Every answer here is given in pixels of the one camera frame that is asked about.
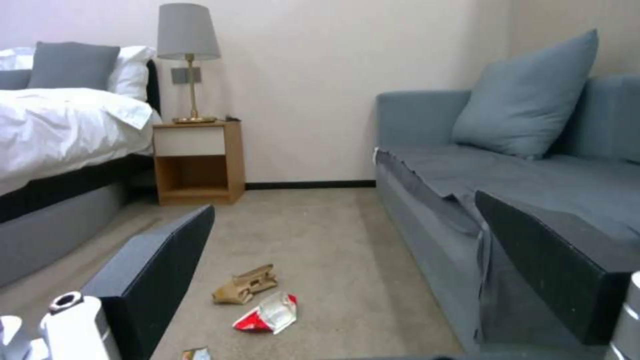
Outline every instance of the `white duvet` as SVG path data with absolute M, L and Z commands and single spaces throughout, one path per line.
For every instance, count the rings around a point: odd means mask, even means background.
M 0 91 L 0 195 L 148 150 L 157 122 L 147 103 L 100 90 Z

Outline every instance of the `red wrapper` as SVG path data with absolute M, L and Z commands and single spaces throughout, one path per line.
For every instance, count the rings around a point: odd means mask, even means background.
M 267 331 L 276 335 L 296 321 L 297 310 L 298 299 L 279 291 L 234 322 L 233 327 L 240 331 Z

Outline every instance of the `trash on floor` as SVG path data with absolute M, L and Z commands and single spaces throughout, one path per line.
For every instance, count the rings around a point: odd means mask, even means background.
M 298 299 L 278 291 L 234 322 L 233 327 L 241 331 L 271 331 L 276 335 L 296 321 L 297 310 Z
M 209 348 L 192 348 L 191 350 L 185 350 L 182 352 L 180 360 L 211 360 L 209 355 Z
M 246 304 L 253 295 L 278 286 L 276 275 L 271 271 L 273 264 L 263 265 L 242 275 L 234 275 L 228 283 L 213 294 L 216 304 Z

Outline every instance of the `black panel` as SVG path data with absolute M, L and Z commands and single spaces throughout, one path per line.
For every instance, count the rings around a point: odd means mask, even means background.
M 100 297 L 107 321 L 120 349 L 123 360 L 148 359 L 162 338 L 173 315 L 189 288 L 193 272 L 207 242 L 214 222 L 213 207 L 208 206 L 187 218 L 182 224 L 172 224 L 152 234 L 163 236 L 156 242 L 149 258 L 136 258 L 138 254 L 117 256 L 127 261 L 146 262 L 135 264 L 142 269 L 137 274 L 120 271 L 123 266 L 108 268 L 109 263 L 83 288 L 85 295 Z M 113 293 L 113 288 L 123 289 Z
M 156 70 L 156 64 L 153 60 L 149 60 L 147 63 L 147 69 L 149 70 L 149 81 L 147 82 L 147 102 L 152 108 L 156 109 L 158 114 L 162 114 L 160 111 L 160 86 L 158 83 L 158 74 Z
M 32 180 L 26 186 L 0 196 L 0 223 L 108 184 L 124 181 L 151 168 L 152 158 L 132 154 L 66 174 Z
M 375 188 L 375 180 L 301 181 L 288 183 L 247 183 L 247 190 Z
M 568 213 L 484 192 L 476 206 L 522 277 L 585 345 L 613 334 L 640 254 Z

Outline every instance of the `gray lampshade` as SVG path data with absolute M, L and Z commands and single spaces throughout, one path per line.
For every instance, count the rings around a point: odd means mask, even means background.
M 157 54 L 173 60 L 183 60 L 185 54 L 194 54 L 196 60 L 219 58 L 209 9 L 197 4 L 161 5 Z

